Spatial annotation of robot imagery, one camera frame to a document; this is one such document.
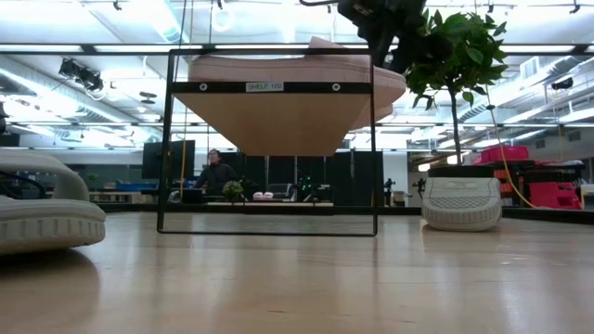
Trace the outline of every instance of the small plant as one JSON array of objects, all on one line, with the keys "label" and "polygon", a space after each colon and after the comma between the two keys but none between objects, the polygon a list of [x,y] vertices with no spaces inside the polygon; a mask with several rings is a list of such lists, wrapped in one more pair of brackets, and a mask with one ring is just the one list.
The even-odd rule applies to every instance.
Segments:
[{"label": "small plant", "polygon": [[243,186],[238,181],[229,181],[223,186],[223,196],[231,202],[235,202],[243,194]]},{"label": "small plant", "polygon": [[506,32],[506,22],[496,25],[490,16],[485,15],[483,19],[474,13],[458,13],[443,20],[439,11],[429,18],[428,10],[423,17],[426,22],[420,33],[444,36],[451,43],[452,55],[443,61],[420,60],[413,63],[405,73],[407,85],[410,91],[417,95],[413,108],[425,98],[426,109],[430,109],[439,91],[446,90],[449,93],[452,101],[456,155],[460,164],[456,95],[462,93],[462,98],[472,106],[473,92],[486,96],[486,87],[501,79],[502,72],[508,67],[503,64],[503,59],[507,55],[500,49],[503,40],[496,40],[495,37]]}]

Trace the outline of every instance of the black metal frame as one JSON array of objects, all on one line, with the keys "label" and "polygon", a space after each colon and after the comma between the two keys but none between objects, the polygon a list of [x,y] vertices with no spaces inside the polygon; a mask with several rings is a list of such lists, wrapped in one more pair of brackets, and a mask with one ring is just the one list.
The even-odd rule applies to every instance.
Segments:
[{"label": "black metal frame", "polygon": [[[172,209],[167,204],[169,197],[169,143],[171,137],[171,125],[173,118],[173,104],[175,93],[194,93],[194,94],[217,94],[217,93],[234,93],[247,94],[245,87],[247,82],[221,83],[221,82],[199,82],[199,83],[178,83],[176,79],[176,61],[179,61],[183,56],[200,56],[216,52],[217,55],[366,55],[369,57],[369,82],[368,83],[290,83],[285,82],[284,90],[281,92],[266,92],[267,94],[369,94],[369,124],[371,132],[371,167],[372,176],[372,201],[370,212],[372,215],[372,232],[366,234],[351,234],[351,233],[280,233],[280,232],[216,232],[216,231],[185,231],[185,230],[165,230],[165,212],[167,209]],[[165,110],[163,122],[163,137],[162,137],[162,162],[161,162],[161,178],[159,182],[159,203],[157,208],[157,232],[163,234],[195,234],[195,235],[266,235],[266,236],[319,236],[319,237],[375,237],[378,234],[378,200],[381,196],[381,189],[377,187],[377,155],[376,153],[376,137],[375,137],[375,96],[374,96],[374,67],[371,55],[367,49],[349,49],[349,48],[316,48],[316,49],[173,49],[169,52],[167,62],[167,86],[165,92]],[[194,212],[194,209],[203,208],[201,206],[191,206],[184,208],[176,208],[170,212]],[[274,213],[274,214],[308,214],[308,215],[329,215],[336,212],[332,208],[320,207],[264,207],[253,210],[246,206],[226,207],[224,212],[235,213]]]}]

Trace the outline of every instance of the tree trunk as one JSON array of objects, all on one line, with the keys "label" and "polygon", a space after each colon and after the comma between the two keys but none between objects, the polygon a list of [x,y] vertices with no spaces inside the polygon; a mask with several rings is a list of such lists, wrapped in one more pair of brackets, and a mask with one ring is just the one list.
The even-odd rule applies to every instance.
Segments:
[{"label": "tree trunk", "polygon": [[458,114],[456,109],[456,92],[453,88],[447,87],[449,97],[452,100],[452,118],[454,120],[454,144],[456,145],[456,157],[458,157],[458,166],[462,164],[462,157],[460,156],[460,137],[458,135]]}]

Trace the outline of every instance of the shelf label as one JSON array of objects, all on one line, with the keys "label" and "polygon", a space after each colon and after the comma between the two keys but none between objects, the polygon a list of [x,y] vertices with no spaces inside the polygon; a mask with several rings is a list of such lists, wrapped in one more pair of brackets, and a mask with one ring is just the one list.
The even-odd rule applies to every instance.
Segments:
[{"label": "shelf label", "polygon": [[246,93],[282,92],[284,90],[284,83],[245,83]]}]

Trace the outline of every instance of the person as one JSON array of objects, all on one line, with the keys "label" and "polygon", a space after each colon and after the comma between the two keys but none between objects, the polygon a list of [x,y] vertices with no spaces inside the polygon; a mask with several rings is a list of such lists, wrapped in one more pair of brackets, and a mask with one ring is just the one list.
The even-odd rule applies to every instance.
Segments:
[{"label": "person", "polygon": [[233,168],[226,163],[222,163],[221,152],[217,149],[211,149],[208,152],[209,165],[202,170],[196,188],[205,188],[209,194],[221,194],[223,186],[229,181],[238,179],[238,175]]}]

